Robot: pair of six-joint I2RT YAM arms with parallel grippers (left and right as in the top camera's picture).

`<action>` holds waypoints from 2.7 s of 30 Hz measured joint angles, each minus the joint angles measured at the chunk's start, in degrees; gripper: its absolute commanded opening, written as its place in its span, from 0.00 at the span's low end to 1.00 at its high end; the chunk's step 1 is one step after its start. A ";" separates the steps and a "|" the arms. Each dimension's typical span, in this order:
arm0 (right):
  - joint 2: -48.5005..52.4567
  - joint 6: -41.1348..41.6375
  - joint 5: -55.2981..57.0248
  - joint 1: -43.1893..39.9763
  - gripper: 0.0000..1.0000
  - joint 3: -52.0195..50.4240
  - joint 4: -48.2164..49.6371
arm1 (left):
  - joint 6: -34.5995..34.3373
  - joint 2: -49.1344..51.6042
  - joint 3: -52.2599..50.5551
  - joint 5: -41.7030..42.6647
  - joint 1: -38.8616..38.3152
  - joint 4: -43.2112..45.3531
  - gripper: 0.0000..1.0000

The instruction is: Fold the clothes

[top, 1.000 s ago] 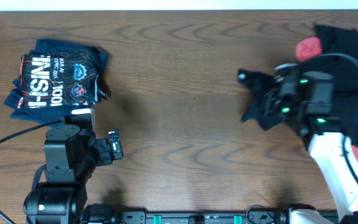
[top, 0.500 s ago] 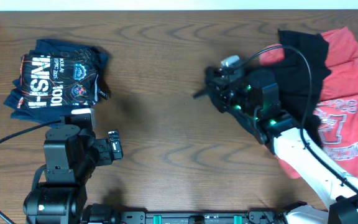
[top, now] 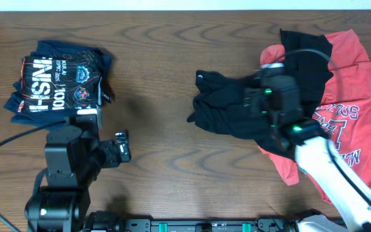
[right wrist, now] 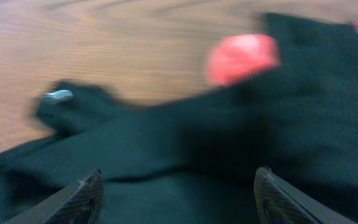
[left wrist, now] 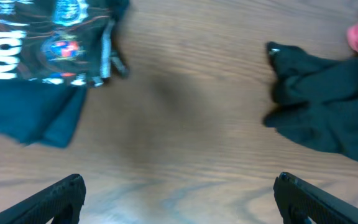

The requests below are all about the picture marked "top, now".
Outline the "black t-shirt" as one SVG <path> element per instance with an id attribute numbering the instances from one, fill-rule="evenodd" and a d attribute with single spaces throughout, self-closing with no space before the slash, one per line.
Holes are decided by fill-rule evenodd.
<path id="1" fill-rule="evenodd" d="M 300 88 L 304 116 L 312 119 L 325 85 L 333 76 L 328 68 L 332 45 L 323 35 L 289 30 L 282 30 L 280 38 L 279 50 L 268 49 L 263 53 L 262 66 L 281 63 L 285 67 L 287 75 L 294 77 Z M 287 157 L 272 139 L 266 116 L 251 117 L 243 106 L 243 91 L 256 72 L 233 79 L 218 72 L 196 71 L 199 93 L 193 99 L 194 112 L 187 121 L 211 133 L 253 140 L 265 151 Z"/>

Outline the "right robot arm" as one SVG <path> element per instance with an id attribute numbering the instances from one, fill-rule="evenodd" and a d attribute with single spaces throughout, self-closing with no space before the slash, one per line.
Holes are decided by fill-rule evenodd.
<path id="1" fill-rule="evenodd" d="M 298 85 L 283 65 L 262 66 L 244 94 L 248 112 L 266 116 L 276 145 L 318 183 L 347 230 L 371 231 L 371 189 L 345 163 L 320 123 L 304 116 Z"/>

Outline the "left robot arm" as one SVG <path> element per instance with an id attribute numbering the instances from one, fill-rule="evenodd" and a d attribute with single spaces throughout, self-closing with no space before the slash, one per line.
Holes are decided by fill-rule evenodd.
<path id="1" fill-rule="evenodd" d="M 102 169 L 131 160 L 128 131 L 111 140 L 99 138 L 98 114 L 66 118 L 46 136 L 46 169 L 35 178 L 24 215 L 28 231 L 123 231 L 124 223 L 108 211 L 89 213 L 89 187 Z"/>

